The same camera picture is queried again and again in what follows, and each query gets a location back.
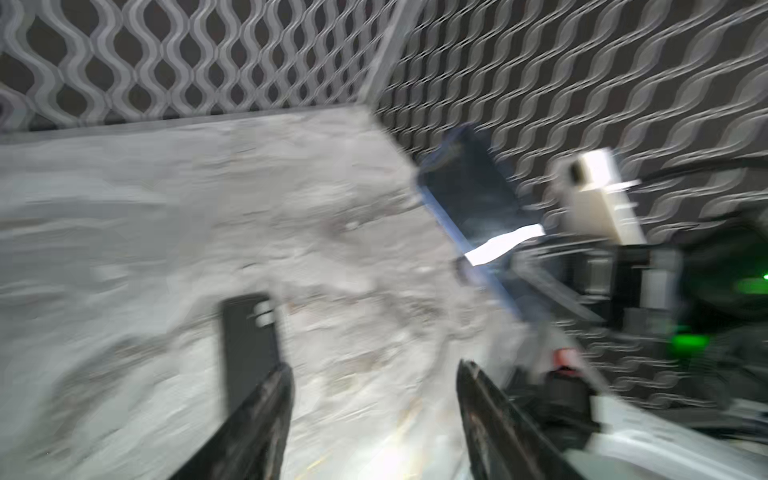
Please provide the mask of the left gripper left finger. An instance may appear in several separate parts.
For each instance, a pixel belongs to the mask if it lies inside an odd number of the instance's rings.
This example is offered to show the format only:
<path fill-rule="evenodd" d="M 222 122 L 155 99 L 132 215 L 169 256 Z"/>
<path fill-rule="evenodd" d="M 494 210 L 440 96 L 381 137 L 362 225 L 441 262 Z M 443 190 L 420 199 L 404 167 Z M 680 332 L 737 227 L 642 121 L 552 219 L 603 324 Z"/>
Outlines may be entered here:
<path fill-rule="evenodd" d="M 278 479 L 293 405 L 293 372 L 280 363 L 170 478 Z"/>

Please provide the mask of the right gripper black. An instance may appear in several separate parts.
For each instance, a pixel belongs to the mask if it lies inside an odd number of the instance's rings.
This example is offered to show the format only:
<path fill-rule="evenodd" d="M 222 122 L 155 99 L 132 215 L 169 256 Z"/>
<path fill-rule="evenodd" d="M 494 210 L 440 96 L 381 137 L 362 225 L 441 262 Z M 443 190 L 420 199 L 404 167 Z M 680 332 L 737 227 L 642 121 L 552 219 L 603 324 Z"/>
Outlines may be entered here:
<path fill-rule="evenodd" d="M 610 384 L 763 384 L 767 236 L 721 227 L 666 244 L 560 236 L 509 272 L 550 303 L 585 365 Z"/>

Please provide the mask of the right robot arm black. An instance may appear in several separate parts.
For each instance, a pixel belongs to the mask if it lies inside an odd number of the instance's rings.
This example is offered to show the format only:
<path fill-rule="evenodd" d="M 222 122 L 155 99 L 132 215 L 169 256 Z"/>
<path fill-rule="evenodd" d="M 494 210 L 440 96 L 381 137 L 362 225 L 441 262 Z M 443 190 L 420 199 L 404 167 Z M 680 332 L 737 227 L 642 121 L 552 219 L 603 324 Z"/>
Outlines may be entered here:
<path fill-rule="evenodd" d="M 717 440 L 705 428 L 736 427 L 766 434 L 759 405 L 717 406 L 669 353 L 672 340 L 644 326 L 638 333 L 612 330 L 597 313 L 610 301 L 617 249 L 583 235 L 547 236 L 514 248 L 509 272 L 517 307 L 537 317 L 545 351 L 565 351 L 596 392 L 590 400 L 600 432 L 589 452 L 640 467 L 667 479 L 764 479 L 767 456 Z"/>

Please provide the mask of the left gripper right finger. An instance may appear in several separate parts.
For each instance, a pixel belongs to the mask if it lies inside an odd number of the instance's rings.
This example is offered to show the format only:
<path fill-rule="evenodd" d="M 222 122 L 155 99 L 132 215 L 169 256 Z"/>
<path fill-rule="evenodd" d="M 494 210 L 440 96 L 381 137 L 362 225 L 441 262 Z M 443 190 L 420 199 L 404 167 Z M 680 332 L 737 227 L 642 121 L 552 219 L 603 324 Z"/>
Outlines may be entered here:
<path fill-rule="evenodd" d="M 582 477 L 534 419 L 475 362 L 459 362 L 456 391 L 474 479 Z"/>

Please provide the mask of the blue phone black screen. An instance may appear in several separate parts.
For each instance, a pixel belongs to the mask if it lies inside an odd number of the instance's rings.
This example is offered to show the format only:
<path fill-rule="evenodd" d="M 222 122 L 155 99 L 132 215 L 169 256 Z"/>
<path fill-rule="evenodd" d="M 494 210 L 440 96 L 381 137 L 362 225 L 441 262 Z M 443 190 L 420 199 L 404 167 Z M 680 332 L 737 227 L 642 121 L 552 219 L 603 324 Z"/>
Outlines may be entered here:
<path fill-rule="evenodd" d="M 486 136 L 468 124 L 450 131 L 419 164 L 416 184 L 458 249 L 454 268 L 460 281 L 489 289 L 526 321 L 532 292 L 511 272 L 512 253 L 542 239 L 546 230 L 523 208 Z"/>

